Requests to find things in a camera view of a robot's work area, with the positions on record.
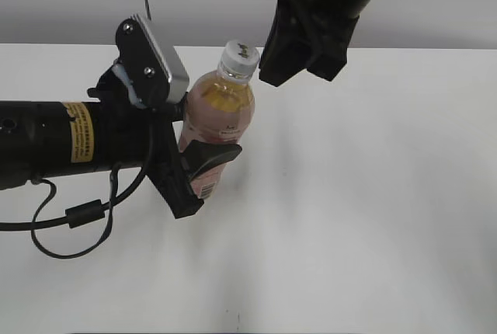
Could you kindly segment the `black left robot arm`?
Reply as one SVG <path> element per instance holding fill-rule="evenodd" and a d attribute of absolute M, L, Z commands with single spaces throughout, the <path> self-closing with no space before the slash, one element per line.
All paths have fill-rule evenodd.
<path fill-rule="evenodd" d="M 115 199 L 82 214 L 43 221 L 42 227 L 69 224 L 75 228 L 101 219 L 111 205 L 126 200 L 149 179 L 174 217 L 194 215 L 203 200 L 193 180 L 235 160 L 242 151 L 235 142 L 212 144 L 195 139 L 184 149 L 176 144 L 173 123 L 184 118 L 185 102 L 158 109 L 132 103 L 133 82 L 115 63 L 88 90 L 90 102 L 3 101 L 1 103 L 1 188 L 27 182 L 92 172 L 138 167 L 133 182 Z"/>

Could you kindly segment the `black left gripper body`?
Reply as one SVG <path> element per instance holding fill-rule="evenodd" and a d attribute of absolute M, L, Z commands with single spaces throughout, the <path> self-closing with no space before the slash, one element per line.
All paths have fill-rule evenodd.
<path fill-rule="evenodd" d="M 172 123 L 179 120 L 181 107 L 139 108 L 130 101 L 133 86 L 124 66 L 117 62 L 104 72 L 96 87 L 88 89 L 89 96 L 99 100 L 99 115 L 94 119 L 99 132 L 95 152 L 103 155 L 112 177 L 121 168 L 140 169 L 125 190 L 111 192 L 109 203 L 124 202 L 148 178 L 174 218 L 192 216 L 203 201 L 194 196 L 176 147 Z"/>

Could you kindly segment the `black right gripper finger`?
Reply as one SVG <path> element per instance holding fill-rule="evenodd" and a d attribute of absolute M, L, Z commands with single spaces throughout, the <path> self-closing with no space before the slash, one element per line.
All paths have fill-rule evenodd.
<path fill-rule="evenodd" d="M 308 66 L 316 37 L 305 9 L 277 7 L 259 64 L 259 79 L 281 86 Z"/>
<path fill-rule="evenodd" d="M 313 45 L 306 69 L 313 75 L 332 81 L 347 63 L 348 44 L 331 36 L 320 37 Z"/>

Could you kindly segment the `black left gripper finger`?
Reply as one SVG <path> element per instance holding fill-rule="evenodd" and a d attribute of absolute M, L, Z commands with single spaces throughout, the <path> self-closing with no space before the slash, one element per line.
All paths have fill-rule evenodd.
<path fill-rule="evenodd" d="M 192 140 L 180 153 L 188 177 L 198 177 L 220 165 L 232 162 L 242 152 L 239 144 L 210 144 Z"/>

